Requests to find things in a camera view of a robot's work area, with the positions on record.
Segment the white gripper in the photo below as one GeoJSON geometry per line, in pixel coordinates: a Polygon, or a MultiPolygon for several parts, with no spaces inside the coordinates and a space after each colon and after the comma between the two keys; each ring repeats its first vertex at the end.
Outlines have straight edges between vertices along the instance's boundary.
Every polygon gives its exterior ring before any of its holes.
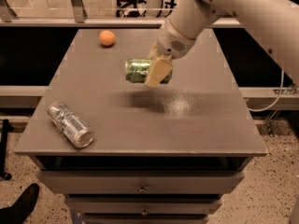
{"type": "Polygon", "coordinates": [[[148,58],[154,60],[149,67],[144,85],[157,87],[172,71],[173,64],[169,59],[159,57],[160,54],[170,55],[173,59],[185,56],[195,43],[195,38],[181,35],[171,24],[170,20],[160,27],[157,41],[149,51],[148,58]]]}

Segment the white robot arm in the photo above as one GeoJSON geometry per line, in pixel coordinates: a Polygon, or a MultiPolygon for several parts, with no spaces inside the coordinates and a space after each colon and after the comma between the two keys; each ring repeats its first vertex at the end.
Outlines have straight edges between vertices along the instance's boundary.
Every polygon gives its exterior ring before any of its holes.
{"type": "Polygon", "coordinates": [[[154,88],[196,38],[224,14],[233,16],[296,84],[299,83],[299,6],[289,0],[180,0],[161,26],[145,85],[154,88]]]}

